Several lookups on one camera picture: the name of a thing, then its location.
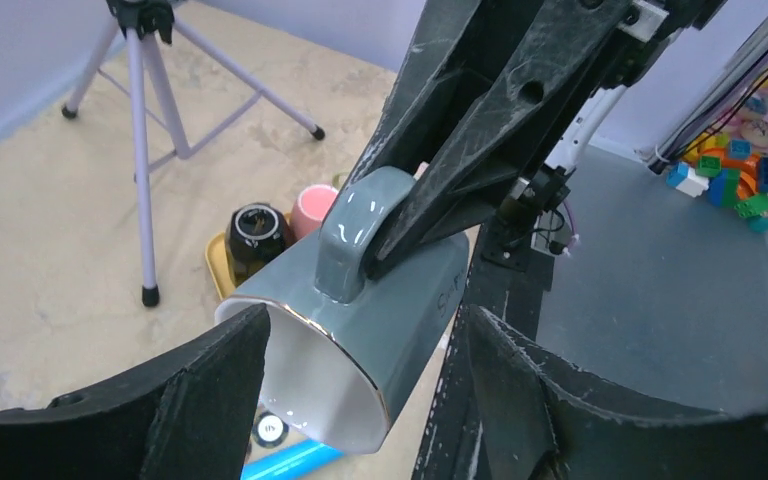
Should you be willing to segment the lilac tripod stand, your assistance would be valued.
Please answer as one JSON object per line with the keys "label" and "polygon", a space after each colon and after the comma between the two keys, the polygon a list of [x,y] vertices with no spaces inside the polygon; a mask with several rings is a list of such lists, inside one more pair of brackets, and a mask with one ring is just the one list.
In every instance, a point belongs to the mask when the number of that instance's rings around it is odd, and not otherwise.
{"label": "lilac tripod stand", "polygon": [[[236,64],[193,27],[175,18],[176,1],[116,1],[106,2],[109,19],[96,43],[71,96],[63,104],[61,114],[74,120],[93,80],[100,76],[109,80],[130,99],[135,157],[134,182],[137,189],[137,214],[142,261],[142,303],[154,308],[160,303],[160,290],[156,278],[154,232],[151,202],[150,174],[174,158],[187,160],[217,135],[231,126],[259,100],[265,99],[311,136],[321,141],[325,131],[283,98],[270,90],[249,72]],[[177,33],[198,47],[212,60],[233,74],[253,90],[253,95],[238,109],[223,119],[202,139],[189,142],[164,64],[160,45],[172,43]],[[125,40],[128,60],[128,86],[123,86],[103,71],[102,65],[117,38]],[[173,148],[155,161],[149,159],[147,120],[151,118],[170,136]]]}

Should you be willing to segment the yellow plastic tray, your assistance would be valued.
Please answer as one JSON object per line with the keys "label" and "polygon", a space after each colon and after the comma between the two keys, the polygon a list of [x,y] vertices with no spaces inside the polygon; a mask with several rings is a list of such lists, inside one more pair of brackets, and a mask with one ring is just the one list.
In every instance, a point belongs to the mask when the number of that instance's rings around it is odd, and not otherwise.
{"label": "yellow plastic tray", "polygon": [[221,300],[228,298],[240,286],[233,284],[226,258],[224,235],[227,226],[224,231],[215,235],[208,242],[204,254],[212,281]]}

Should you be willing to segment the round brown white token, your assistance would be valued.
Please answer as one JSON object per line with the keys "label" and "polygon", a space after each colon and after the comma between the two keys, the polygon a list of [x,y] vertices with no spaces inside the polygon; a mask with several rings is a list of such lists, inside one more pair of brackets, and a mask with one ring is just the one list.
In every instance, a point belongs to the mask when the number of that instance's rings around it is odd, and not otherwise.
{"label": "round brown white token", "polygon": [[277,415],[264,410],[255,419],[252,438],[259,447],[273,449],[284,443],[289,431],[289,426]]}

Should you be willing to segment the pile of toy bricks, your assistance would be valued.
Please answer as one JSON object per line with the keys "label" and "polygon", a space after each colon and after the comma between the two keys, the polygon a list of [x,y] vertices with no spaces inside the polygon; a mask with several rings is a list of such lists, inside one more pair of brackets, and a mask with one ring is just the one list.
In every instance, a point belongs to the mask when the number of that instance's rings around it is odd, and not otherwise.
{"label": "pile of toy bricks", "polygon": [[668,172],[666,184],[734,211],[754,232],[768,231],[768,156],[742,138],[701,135]]}

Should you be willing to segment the grey ceramic mug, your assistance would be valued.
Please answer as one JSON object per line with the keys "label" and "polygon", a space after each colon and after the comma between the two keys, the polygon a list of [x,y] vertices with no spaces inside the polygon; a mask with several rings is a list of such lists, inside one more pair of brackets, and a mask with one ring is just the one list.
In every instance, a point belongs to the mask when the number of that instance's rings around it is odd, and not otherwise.
{"label": "grey ceramic mug", "polygon": [[270,335],[261,403],[307,437],[346,454],[378,451],[463,297],[469,240],[419,248],[380,279],[364,256],[415,184],[383,167],[349,185],[321,227],[243,282],[223,322],[264,304]]}

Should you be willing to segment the blue toy microphone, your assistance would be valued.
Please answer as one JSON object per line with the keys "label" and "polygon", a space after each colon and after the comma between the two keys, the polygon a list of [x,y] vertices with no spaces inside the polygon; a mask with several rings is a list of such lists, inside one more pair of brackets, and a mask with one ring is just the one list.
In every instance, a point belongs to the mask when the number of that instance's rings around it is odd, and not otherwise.
{"label": "blue toy microphone", "polygon": [[340,451],[325,444],[313,440],[303,440],[247,464],[242,470],[240,479],[297,479],[340,459],[342,456]]}

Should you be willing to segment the black ceramic mug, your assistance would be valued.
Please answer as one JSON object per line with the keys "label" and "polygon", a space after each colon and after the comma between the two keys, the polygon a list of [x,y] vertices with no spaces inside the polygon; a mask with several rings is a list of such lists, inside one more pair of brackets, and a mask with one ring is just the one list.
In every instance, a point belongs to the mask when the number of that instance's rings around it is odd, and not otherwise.
{"label": "black ceramic mug", "polygon": [[226,228],[225,252],[230,276],[241,285],[295,241],[285,216],[268,203],[237,209]]}

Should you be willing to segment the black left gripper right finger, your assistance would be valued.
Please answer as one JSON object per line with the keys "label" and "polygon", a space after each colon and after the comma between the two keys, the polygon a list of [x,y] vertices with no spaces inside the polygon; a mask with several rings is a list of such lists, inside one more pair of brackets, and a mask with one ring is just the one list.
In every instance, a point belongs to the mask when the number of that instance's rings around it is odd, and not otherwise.
{"label": "black left gripper right finger", "polygon": [[644,395],[467,309],[469,357],[496,479],[768,479],[768,407],[740,415]]}

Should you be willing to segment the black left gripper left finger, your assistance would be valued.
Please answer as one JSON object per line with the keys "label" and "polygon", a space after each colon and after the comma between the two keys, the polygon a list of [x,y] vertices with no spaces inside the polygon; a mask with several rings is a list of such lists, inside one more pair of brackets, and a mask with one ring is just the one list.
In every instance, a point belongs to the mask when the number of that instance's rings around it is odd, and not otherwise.
{"label": "black left gripper left finger", "polygon": [[136,367],[0,411],[0,479],[237,479],[264,375],[264,305]]}

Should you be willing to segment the black table edge rail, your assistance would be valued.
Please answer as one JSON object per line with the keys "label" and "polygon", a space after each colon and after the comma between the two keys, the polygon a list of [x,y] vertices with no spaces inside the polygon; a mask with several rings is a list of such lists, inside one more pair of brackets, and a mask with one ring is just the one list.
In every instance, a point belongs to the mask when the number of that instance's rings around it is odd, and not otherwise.
{"label": "black table edge rail", "polygon": [[525,403],[539,398],[530,382],[514,378],[506,355],[481,341],[470,350],[481,308],[534,339],[554,260],[521,249],[523,272],[496,265],[495,226],[481,226],[464,298],[457,311],[411,476],[414,479],[527,479],[541,456],[526,449]]}

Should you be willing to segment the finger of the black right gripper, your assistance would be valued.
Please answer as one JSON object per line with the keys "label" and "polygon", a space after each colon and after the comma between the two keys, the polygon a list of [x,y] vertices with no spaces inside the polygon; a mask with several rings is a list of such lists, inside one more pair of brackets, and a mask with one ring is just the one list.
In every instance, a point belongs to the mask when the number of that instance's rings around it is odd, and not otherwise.
{"label": "finger of the black right gripper", "polygon": [[381,278],[419,247],[487,220],[514,179],[543,162],[633,45],[622,29],[628,1],[541,2],[531,30],[449,145],[474,172],[453,189],[438,189],[421,162],[425,174],[365,257],[370,277]]}
{"label": "finger of the black right gripper", "polygon": [[474,167],[449,145],[531,30],[541,1],[426,3],[381,120],[348,177],[353,185],[389,165],[453,189]]}

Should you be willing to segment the pink ceramic mug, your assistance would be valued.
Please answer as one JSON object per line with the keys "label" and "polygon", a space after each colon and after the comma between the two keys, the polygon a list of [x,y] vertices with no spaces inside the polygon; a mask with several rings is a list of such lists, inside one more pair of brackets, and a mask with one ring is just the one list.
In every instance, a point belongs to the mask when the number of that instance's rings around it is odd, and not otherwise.
{"label": "pink ceramic mug", "polygon": [[325,184],[310,185],[299,193],[289,221],[296,240],[301,240],[321,226],[337,195],[337,189]]}

